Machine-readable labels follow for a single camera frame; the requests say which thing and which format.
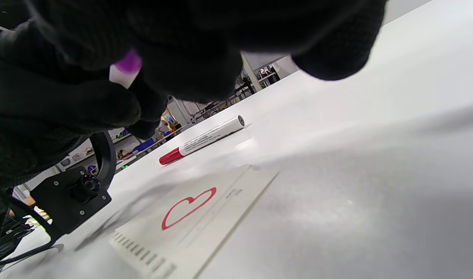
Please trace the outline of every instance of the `red cap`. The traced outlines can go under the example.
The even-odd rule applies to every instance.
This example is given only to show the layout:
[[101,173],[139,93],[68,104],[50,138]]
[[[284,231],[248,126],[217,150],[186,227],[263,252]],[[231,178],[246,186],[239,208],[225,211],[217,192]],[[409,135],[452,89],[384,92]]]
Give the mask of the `red cap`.
[[174,162],[178,159],[181,159],[183,158],[184,156],[181,155],[181,153],[179,152],[179,148],[176,148],[175,150],[173,150],[172,152],[169,152],[167,153],[166,155],[164,155],[163,157],[161,157],[159,159],[159,163],[161,165],[167,165],[171,162]]

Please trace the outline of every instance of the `gloved hand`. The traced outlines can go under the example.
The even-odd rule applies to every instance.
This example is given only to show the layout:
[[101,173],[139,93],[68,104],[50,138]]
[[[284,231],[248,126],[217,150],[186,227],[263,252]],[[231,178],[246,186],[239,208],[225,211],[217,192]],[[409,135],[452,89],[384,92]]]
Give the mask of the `gloved hand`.
[[98,69],[135,48],[153,90],[203,102],[233,92],[240,51],[291,53],[325,80],[355,74],[368,60],[386,0],[27,2],[69,62]]
[[152,136],[166,97],[141,79],[126,90],[107,76],[67,65],[31,22],[0,31],[1,188],[55,165],[93,133],[127,127]]

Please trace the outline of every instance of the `red marker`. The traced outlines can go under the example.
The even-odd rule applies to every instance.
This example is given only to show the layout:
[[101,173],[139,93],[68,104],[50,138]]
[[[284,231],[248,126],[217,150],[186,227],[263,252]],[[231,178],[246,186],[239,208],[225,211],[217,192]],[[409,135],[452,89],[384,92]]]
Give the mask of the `red marker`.
[[204,148],[211,143],[219,141],[221,138],[225,136],[229,136],[234,132],[243,129],[245,127],[245,121],[243,118],[238,115],[237,117],[224,122],[223,124],[211,129],[210,131],[197,136],[196,138],[192,139],[188,143],[176,148],[175,150],[167,153],[163,157],[159,159],[159,163],[161,165],[167,165],[173,161],[181,159],[186,155],[195,152],[201,148]]

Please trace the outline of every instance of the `red heart drawing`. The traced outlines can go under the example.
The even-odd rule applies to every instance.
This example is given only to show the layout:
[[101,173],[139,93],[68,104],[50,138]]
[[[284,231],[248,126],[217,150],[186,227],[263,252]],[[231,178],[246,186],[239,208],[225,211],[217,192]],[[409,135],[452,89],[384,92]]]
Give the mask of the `red heart drawing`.
[[[210,199],[215,195],[217,191],[217,188],[216,187],[213,187],[213,188],[210,188],[204,192],[202,192],[200,195],[196,196],[195,198],[192,198],[191,196],[189,196],[188,198],[184,198],[183,200],[181,201],[178,201],[175,205],[173,205],[173,207],[167,212],[166,216],[164,217],[164,220],[162,221],[162,230],[167,230],[169,228],[171,228],[172,226],[178,224],[179,222],[181,222],[183,219],[185,219],[186,217],[190,216],[193,212],[197,211],[199,208],[201,208],[202,206],[204,206],[208,201],[210,201]],[[194,208],[192,211],[188,212],[185,216],[181,217],[180,219],[178,219],[176,222],[174,222],[173,224],[170,224],[170,225],[166,225],[166,221],[167,221],[167,217],[169,216],[169,214],[171,214],[171,211],[177,206],[179,205],[180,203],[183,203],[184,201],[188,201],[188,203],[192,203],[194,200],[196,200],[197,198],[199,198],[200,196],[202,196],[203,194],[207,193],[207,192],[210,192],[210,196],[203,202],[201,203],[201,205],[197,206],[196,208]]]

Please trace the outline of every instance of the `white table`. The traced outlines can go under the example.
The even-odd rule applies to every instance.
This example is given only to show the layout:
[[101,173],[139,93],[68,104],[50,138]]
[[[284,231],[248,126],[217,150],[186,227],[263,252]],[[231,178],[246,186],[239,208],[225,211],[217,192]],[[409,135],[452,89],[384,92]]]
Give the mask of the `white table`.
[[[237,114],[244,130],[158,164]],[[107,244],[113,229],[176,182],[243,164],[281,173],[200,279],[473,279],[473,0],[433,0],[391,22],[347,80],[299,71],[187,129],[117,174],[114,201],[61,252],[0,277],[136,278]],[[18,248],[42,240],[36,231]]]

